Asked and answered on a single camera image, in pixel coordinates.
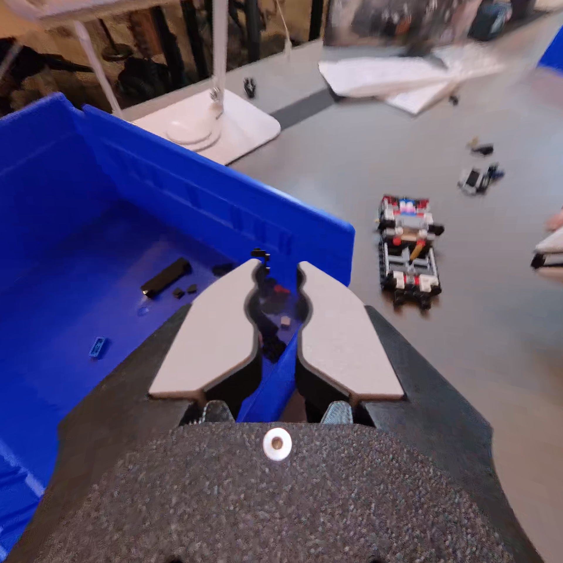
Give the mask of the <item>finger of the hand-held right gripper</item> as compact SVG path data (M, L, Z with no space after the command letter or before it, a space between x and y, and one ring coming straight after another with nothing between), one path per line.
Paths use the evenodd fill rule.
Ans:
M533 269L562 269L562 227L535 246Z

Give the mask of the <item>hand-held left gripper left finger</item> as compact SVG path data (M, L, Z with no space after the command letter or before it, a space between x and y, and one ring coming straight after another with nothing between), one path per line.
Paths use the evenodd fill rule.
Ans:
M150 385L151 398L209 401L209 392L259 359L250 303L262 267L248 260L193 300Z

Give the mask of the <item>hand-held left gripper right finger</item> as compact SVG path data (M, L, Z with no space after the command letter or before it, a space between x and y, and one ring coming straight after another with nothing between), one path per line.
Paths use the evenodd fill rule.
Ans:
M307 316L298 336L298 390L313 405L400 400L403 387L361 299L313 264L298 265Z

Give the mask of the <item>black brick axle assembly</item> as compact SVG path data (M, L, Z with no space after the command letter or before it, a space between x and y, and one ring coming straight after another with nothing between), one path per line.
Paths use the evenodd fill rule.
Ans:
M485 194L491 183L491 173L489 169L481 170L472 168L462 173L457 182L457 187L465 194L470 196Z

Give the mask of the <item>brick car model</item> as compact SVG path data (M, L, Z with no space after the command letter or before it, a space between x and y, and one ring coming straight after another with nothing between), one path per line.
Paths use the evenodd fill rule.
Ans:
M434 243L445 230L428 199L384 194L376 217L379 283L395 309L406 302L422 313L442 291Z

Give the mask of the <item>large blue plastic bin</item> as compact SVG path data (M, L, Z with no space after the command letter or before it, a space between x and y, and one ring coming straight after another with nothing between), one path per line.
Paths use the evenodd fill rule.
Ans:
M1 119L1 560L52 476L57 427L180 306L141 286L183 257L200 285L256 247L285 287L349 285L355 229L61 94ZM91 360L97 337L102 358Z

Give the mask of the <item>toy car set box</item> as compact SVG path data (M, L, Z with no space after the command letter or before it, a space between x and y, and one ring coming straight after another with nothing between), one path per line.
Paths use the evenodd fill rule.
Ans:
M482 1L329 1L323 44L438 47L465 40Z

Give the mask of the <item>long black brick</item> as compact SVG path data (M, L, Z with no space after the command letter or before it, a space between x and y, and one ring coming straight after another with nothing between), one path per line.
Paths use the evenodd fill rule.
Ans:
M190 274L192 271L191 263L181 257L143 284L140 288L141 292L147 299L153 299L178 281L179 278Z

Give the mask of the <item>white book stand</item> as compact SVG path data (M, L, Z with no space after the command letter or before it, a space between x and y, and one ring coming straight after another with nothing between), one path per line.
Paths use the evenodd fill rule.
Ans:
M50 29L72 24L112 113L125 120L123 110L95 54L84 22L155 8L167 1L6 1L19 18ZM210 88L156 110L133 123L221 165L228 165L272 141L280 123L249 101L226 89L228 1L212 2L213 74Z

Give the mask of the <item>white numbered paper bag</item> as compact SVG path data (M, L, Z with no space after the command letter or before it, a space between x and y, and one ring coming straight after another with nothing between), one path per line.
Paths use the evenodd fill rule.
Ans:
M503 69L504 63L489 49L467 43L436 49L424 57L321 60L318 66L334 94L362 99L495 74Z

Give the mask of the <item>small black box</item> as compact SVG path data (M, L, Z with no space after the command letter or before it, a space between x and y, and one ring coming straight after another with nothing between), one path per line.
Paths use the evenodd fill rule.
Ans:
M512 17L512 4L504 1L483 1L469 28L470 39L488 42L503 32Z

